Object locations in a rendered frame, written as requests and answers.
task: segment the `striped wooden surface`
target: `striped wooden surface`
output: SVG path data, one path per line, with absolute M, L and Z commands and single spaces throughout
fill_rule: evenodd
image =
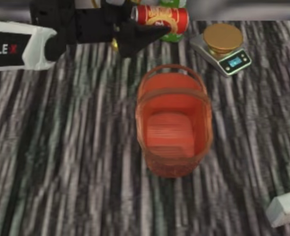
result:
M 231 78 L 185 40 L 0 73 L 0 236 L 290 236 L 264 214 L 290 191 L 290 22 L 235 24 L 253 65 Z M 199 72 L 213 107 L 209 154 L 176 180 L 150 173 L 136 140 L 138 84 L 163 63 Z

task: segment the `red soda can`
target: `red soda can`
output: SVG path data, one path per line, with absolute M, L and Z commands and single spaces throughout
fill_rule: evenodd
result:
M 169 26 L 175 34 L 184 33 L 189 26 L 186 8 L 138 5 L 133 7 L 131 18 L 141 25 Z

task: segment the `orange plastic container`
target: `orange plastic container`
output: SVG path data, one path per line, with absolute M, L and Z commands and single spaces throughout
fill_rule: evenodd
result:
M 157 73 L 164 68 L 185 70 Z M 138 91 L 137 136 L 148 168 L 161 177 L 190 174 L 213 140 L 211 104 L 193 70 L 176 64 L 147 72 Z

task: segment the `toy airplane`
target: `toy airplane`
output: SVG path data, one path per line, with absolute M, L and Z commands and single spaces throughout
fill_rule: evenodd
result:
M 123 58 L 171 31 L 167 26 L 139 25 L 131 19 L 135 3 L 102 0 L 97 9 L 76 9 L 74 0 L 32 0 L 31 25 L 0 22 L 0 71 L 45 70 L 67 45 L 117 41 Z

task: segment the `white and red box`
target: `white and red box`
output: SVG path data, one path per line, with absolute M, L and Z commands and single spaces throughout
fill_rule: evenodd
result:
M 290 223 L 290 193 L 275 197 L 266 210 L 273 228 Z

